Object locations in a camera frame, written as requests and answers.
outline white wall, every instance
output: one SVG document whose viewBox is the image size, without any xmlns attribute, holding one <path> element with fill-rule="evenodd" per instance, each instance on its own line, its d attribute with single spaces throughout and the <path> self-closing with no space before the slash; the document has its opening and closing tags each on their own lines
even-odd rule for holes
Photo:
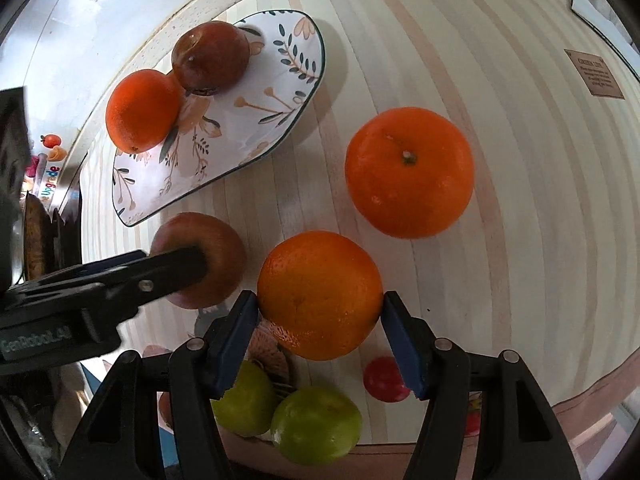
<svg viewBox="0 0 640 480">
<path fill-rule="evenodd" d="M 45 204 L 56 193 L 56 168 L 78 131 L 122 66 L 170 16 L 190 0 L 31 0 L 0 45 L 0 89 L 26 86 L 26 108 L 34 153 L 59 160 L 48 165 Z M 62 140 L 52 153 L 40 140 Z"/>
</svg>

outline red apple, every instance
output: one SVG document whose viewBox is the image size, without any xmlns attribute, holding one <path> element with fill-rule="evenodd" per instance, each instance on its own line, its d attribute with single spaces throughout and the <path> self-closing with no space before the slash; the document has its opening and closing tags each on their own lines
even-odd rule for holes
<svg viewBox="0 0 640 480">
<path fill-rule="evenodd" d="M 240 81 L 250 57 L 249 42 L 242 30 L 226 22 L 207 22 L 180 37 L 171 64 L 185 90 L 212 95 Z"/>
<path fill-rule="evenodd" d="M 163 392 L 158 400 L 158 410 L 164 423 L 171 429 L 174 428 L 174 416 L 171 413 L 171 397 L 169 392 Z"/>
<path fill-rule="evenodd" d="M 198 283 L 169 294 L 167 300 L 181 308 L 222 303 L 236 290 L 244 274 L 246 253 L 238 233 L 213 216 L 180 213 L 160 226 L 149 255 L 189 246 L 198 246 L 204 253 L 207 274 Z"/>
<path fill-rule="evenodd" d="M 49 134 L 45 136 L 40 136 L 40 140 L 42 141 L 45 148 L 55 148 L 62 144 L 62 139 L 54 134 Z"/>
</svg>

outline apple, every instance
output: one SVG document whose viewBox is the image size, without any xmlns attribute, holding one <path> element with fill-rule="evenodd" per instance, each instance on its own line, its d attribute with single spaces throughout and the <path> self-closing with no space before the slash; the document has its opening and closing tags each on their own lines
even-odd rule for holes
<svg viewBox="0 0 640 480">
<path fill-rule="evenodd" d="M 164 420 L 164 423 L 169 428 L 173 429 L 174 416 L 171 412 L 171 397 L 169 392 L 163 392 L 160 399 L 158 399 L 158 410 L 160 411 L 160 416 L 162 417 L 162 420 Z"/>
<path fill-rule="evenodd" d="M 302 465 L 328 464 L 358 443 L 362 416 L 349 397 L 332 388 L 310 386 L 284 399 L 271 421 L 271 436 L 282 455 Z"/>
<path fill-rule="evenodd" d="M 218 425 L 240 436 L 269 431 L 277 405 L 278 397 L 267 374 L 249 361 L 242 361 L 234 386 L 222 399 L 211 401 Z"/>
<path fill-rule="evenodd" d="M 55 148 L 56 146 L 62 144 L 62 139 L 54 134 L 40 136 L 40 140 L 43 143 L 44 147 L 49 149 Z"/>
<path fill-rule="evenodd" d="M 201 23 L 175 43 L 171 65 L 180 85 L 197 95 L 212 95 L 235 85 L 251 57 L 244 32 L 227 22 Z"/>
<path fill-rule="evenodd" d="M 166 298 L 187 309 L 220 304 L 240 284 L 246 264 L 242 240 L 229 224 L 203 213 L 177 214 L 160 226 L 151 242 L 149 256 L 194 245 L 206 258 L 207 274 L 198 283 Z"/>
</svg>

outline orange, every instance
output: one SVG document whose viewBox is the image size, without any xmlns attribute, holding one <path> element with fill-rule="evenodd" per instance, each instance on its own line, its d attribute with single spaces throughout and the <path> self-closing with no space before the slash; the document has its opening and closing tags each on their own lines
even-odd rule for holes
<svg viewBox="0 0 640 480">
<path fill-rule="evenodd" d="M 349 143 L 344 173 L 358 211 L 395 238 L 444 231 L 474 190 L 465 137 L 423 108 L 394 108 L 365 124 Z"/>
<path fill-rule="evenodd" d="M 180 113 L 184 90 L 171 74 L 144 69 L 118 83 L 107 102 L 107 133 L 125 153 L 160 144 Z"/>
<path fill-rule="evenodd" d="M 258 277 L 258 304 L 275 338 L 306 359 L 355 350 L 382 308 L 382 281 L 371 257 L 335 233 L 309 231 L 285 240 Z"/>
</svg>

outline wooden table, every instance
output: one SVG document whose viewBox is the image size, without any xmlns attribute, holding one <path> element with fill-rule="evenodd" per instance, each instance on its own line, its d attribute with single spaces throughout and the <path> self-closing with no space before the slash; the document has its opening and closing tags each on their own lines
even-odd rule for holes
<svg viewBox="0 0 640 480">
<path fill-rule="evenodd" d="M 207 5 L 196 0 L 166 27 L 182 33 L 213 18 L 218 12 Z M 386 290 L 397 290 L 437 335 L 467 351 L 516 349 L 558 404 L 568 435 L 583 431 L 636 386 L 624 368 L 610 373 L 623 363 L 638 367 L 638 81 L 568 0 L 243 0 L 221 19 L 286 7 L 316 20 L 328 60 L 323 85 L 286 141 L 125 228 L 111 205 L 114 147 L 94 118 L 96 139 L 81 175 L 84 260 L 148 250 L 161 223 L 200 211 L 238 231 L 249 254 L 241 288 L 255 290 L 280 241 L 310 229 L 340 232 L 369 252 Z M 172 47 L 162 34 L 145 47 L 156 62 Z M 591 95 L 565 49 L 601 56 L 626 98 Z M 351 136 L 397 106 L 448 117 L 476 161 L 466 212 L 425 240 L 380 234 L 346 192 Z M 166 301 L 146 306 L 125 323 L 123 349 L 175 348 L 193 333 L 196 315 Z M 387 352 L 378 326 L 341 359 L 296 360 L 301 384 L 333 383 L 356 402 L 365 421 L 361 444 L 414 442 L 424 414 L 416 399 L 383 404 L 364 391 L 362 367 Z M 403 449 L 407 456 L 411 447 Z M 401 478 L 396 469 L 384 478 Z M 348 473 L 340 470 L 331 475 Z M 326 478 L 321 473 L 328 474 L 304 478 Z"/>
</svg>

